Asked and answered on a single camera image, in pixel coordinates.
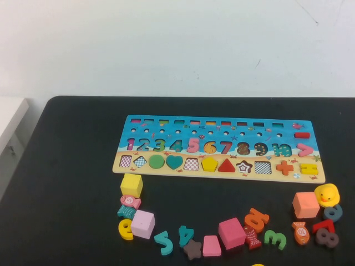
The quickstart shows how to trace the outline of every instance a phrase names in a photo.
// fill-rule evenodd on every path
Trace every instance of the green circle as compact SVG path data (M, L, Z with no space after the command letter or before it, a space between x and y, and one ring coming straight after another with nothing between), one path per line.
M149 158L149 166L153 169L162 168L164 165L164 158L161 155L153 155Z

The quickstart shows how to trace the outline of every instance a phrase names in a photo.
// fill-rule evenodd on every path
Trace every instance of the red triangle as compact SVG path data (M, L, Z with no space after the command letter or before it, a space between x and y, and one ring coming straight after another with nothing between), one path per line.
M235 168L234 168L233 164L228 159L225 159L224 162L221 164L220 168L218 168L218 171L219 172L234 173Z

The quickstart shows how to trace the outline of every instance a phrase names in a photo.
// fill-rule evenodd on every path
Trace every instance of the light pink cube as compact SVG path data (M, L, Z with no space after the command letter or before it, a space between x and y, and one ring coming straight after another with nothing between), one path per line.
M137 210L131 223L131 231L136 237L149 239L154 226L154 214Z

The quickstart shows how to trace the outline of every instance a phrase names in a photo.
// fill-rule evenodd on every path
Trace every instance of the blue ocean-themed board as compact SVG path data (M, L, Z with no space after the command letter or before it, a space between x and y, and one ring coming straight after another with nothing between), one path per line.
M312 123L192 116L129 115L113 171L324 183Z

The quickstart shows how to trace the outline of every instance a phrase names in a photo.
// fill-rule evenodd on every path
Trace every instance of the magenta cube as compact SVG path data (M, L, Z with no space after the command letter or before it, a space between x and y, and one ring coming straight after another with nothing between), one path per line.
M227 250L244 245L246 238L243 227L237 218L221 222L218 226L218 234Z

